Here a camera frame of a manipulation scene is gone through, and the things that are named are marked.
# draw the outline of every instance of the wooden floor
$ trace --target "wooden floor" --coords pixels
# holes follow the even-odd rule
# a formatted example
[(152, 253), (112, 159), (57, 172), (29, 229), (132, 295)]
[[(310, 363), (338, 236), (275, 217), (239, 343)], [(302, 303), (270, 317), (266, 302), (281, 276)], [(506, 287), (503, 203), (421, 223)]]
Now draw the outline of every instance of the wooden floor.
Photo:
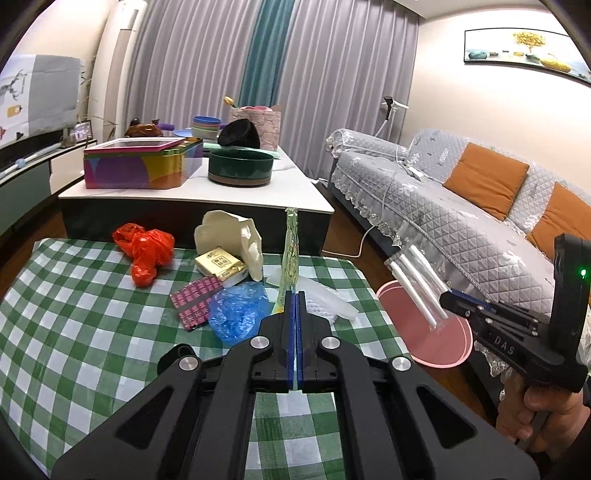
[[(335, 209), (335, 214), (330, 221), (324, 249), (356, 255), (364, 232), (339, 202), (326, 190), (323, 191), (323, 194)], [(66, 238), (66, 229), (57, 202), (33, 217), (8, 241), (4, 242), (4, 245), (0, 248), (0, 265), (2, 265), (0, 271), (0, 298), (4, 297), (14, 278), (28, 261), (34, 243), (43, 238)], [(373, 290), (377, 291), (380, 286), (393, 280), (390, 271), (384, 265), (385, 260), (384, 253), (370, 237), (367, 237), (361, 257), (352, 259), (352, 262), (363, 272)], [(446, 370), (423, 368), (476, 414), (486, 419), (484, 409), (459, 368)]]

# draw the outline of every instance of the pink round tray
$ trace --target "pink round tray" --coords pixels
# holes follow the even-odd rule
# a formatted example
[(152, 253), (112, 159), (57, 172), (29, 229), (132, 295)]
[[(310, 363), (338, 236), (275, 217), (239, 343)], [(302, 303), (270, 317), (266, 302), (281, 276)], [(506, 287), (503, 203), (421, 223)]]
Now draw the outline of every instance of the pink round tray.
[(415, 361), (428, 367), (451, 368), (468, 358), (473, 339), (466, 319), (449, 314), (442, 325), (431, 330), (397, 281), (383, 285), (377, 295)]

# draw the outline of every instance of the metal screw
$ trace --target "metal screw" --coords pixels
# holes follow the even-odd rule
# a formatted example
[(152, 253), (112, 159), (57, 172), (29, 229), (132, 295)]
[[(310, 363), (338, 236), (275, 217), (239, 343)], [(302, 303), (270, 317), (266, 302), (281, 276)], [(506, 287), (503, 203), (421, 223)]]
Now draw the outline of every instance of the metal screw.
[(263, 336), (257, 336), (254, 337), (251, 340), (251, 347), (253, 348), (267, 348), (269, 346), (269, 339), (267, 337), (263, 337)]
[(412, 363), (405, 356), (398, 356), (392, 359), (392, 366), (399, 372), (405, 372), (406, 370), (410, 369), (411, 365)]
[(185, 370), (186, 372), (190, 372), (191, 370), (195, 370), (199, 366), (199, 360), (197, 360), (193, 356), (185, 356), (181, 358), (181, 361), (178, 363), (181, 370)]
[(340, 340), (337, 337), (324, 337), (320, 344), (328, 350), (340, 347)]

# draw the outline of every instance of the golden tree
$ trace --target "golden tree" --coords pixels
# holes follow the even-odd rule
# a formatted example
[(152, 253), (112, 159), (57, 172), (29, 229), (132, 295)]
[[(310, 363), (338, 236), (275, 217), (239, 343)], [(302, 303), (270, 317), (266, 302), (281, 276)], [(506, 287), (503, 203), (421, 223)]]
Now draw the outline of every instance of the golden tree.
[(533, 32), (514, 32), (513, 38), (515, 38), (515, 43), (518, 45), (525, 45), (530, 49), (530, 53), (532, 48), (534, 47), (543, 47), (546, 45), (546, 39), (540, 35), (539, 33)]

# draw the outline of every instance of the stacked plastic bowl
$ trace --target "stacked plastic bowl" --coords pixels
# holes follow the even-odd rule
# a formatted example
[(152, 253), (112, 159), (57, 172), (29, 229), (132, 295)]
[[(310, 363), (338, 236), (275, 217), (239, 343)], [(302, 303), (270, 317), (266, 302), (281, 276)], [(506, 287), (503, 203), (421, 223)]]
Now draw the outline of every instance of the stacked plastic bowl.
[(220, 130), (222, 121), (212, 116), (196, 116), (193, 118), (191, 131), (195, 138), (215, 140)]

